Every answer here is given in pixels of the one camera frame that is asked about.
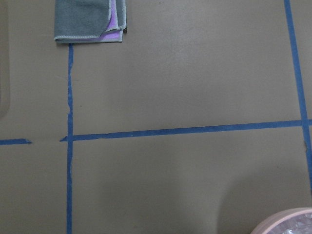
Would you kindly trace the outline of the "grey purple folded cloth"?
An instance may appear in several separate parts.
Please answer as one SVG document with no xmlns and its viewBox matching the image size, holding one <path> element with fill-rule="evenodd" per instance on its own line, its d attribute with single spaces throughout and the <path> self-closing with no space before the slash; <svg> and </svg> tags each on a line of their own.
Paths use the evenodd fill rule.
<svg viewBox="0 0 312 234">
<path fill-rule="evenodd" d="M 55 1 L 57 43 L 122 42 L 126 27 L 124 0 Z"/>
</svg>

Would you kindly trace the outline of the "pink bowl of ice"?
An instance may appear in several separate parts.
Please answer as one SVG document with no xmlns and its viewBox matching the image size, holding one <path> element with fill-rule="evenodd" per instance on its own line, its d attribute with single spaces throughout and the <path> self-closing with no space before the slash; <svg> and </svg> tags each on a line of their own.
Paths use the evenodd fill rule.
<svg viewBox="0 0 312 234">
<path fill-rule="evenodd" d="M 311 234 L 312 208 L 294 208 L 275 213 L 259 223 L 251 234 Z"/>
</svg>

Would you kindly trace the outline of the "cream bear serving tray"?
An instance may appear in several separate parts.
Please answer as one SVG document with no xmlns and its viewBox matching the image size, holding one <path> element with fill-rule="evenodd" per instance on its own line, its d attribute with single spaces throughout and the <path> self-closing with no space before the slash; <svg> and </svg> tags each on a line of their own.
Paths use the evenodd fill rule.
<svg viewBox="0 0 312 234">
<path fill-rule="evenodd" d="M 10 70 L 9 70 L 9 22 L 8 4 L 0 1 L 0 118 L 3 118 L 10 106 Z"/>
</svg>

